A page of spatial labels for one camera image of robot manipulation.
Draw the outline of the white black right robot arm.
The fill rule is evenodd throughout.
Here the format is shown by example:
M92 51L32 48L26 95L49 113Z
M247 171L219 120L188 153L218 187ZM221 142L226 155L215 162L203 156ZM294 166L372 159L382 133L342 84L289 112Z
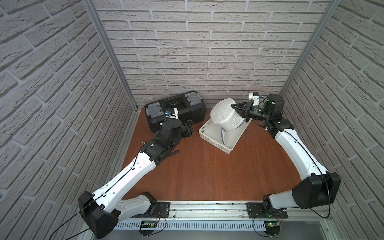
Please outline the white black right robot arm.
M309 151L291 122L283 117L283 97L269 94L261 100L256 93L249 94L249 100L241 107L246 121L261 121L265 130L287 153L296 167L301 182L292 190L264 197L267 213L287 208L313 209L334 203L341 178L336 172L329 172Z

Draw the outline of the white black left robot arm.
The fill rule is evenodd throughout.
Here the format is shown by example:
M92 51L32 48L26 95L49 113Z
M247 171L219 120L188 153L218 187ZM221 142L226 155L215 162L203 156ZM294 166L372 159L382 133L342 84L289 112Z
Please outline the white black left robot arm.
M125 201L122 198L147 173L166 158L175 155L174 149L183 138L193 134L193 121L182 119L176 109L167 111L164 118L153 138L141 147L123 170L101 188L80 195L80 215L97 239L104 238L127 218L162 217L157 209L157 199L149 192Z

